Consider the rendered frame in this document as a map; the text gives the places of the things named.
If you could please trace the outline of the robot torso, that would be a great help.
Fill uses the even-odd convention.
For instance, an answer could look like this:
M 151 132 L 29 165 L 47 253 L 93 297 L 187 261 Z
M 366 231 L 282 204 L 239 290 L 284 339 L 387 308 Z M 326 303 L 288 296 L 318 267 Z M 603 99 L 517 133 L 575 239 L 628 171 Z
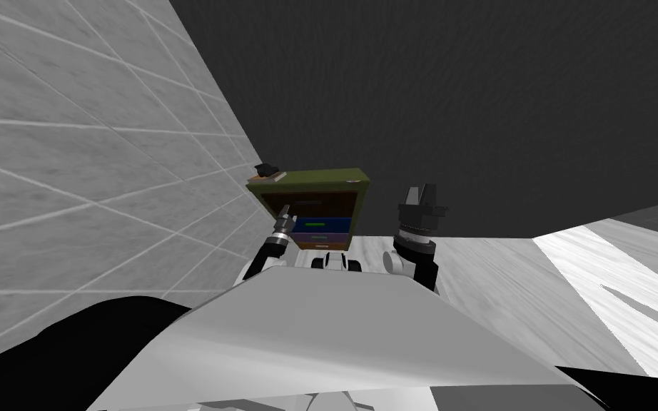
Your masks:
M 274 266 L 167 326 L 87 411 L 499 386 L 571 387 L 575 411 L 612 411 L 412 278 Z

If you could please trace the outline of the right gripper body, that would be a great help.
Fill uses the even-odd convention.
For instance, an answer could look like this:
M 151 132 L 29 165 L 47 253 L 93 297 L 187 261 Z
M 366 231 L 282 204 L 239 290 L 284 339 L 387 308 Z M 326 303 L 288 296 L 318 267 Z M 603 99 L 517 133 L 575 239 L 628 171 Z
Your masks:
M 438 230 L 440 219 L 447 215 L 449 208 L 439 205 L 399 204 L 398 219 L 401 226 L 415 230 Z

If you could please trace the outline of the blue drawer front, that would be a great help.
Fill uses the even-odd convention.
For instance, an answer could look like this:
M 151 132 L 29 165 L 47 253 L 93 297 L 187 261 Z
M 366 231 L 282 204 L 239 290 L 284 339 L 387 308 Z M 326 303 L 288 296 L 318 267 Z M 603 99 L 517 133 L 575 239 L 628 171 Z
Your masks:
M 352 218 L 298 218 L 294 233 L 349 233 Z

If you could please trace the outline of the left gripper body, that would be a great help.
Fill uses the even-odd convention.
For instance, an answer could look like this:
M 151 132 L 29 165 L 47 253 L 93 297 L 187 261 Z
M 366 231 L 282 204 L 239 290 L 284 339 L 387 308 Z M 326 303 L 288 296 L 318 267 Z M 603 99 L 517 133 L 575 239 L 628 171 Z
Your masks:
M 295 227 L 295 215 L 290 211 L 290 205 L 284 205 L 277 214 L 275 232 L 291 233 Z

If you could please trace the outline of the purple drawer front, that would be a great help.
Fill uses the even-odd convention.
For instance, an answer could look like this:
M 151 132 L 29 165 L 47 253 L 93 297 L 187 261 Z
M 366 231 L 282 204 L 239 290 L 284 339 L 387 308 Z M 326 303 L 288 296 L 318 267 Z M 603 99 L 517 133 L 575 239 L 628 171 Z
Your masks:
M 346 243 L 348 233 L 292 233 L 290 235 L 296 243 Z

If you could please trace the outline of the olive green drawer cabinet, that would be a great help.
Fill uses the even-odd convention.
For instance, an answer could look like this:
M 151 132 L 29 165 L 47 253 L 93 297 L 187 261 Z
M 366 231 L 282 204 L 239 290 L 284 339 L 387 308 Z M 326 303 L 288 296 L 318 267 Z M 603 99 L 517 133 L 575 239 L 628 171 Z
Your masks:
M 298 218 L 352 218 L 350 247 L 370 179 L 359 168 L 288 171 L 273 183 L 248 184 L 247 190 L 274 217 L 284 205 Z

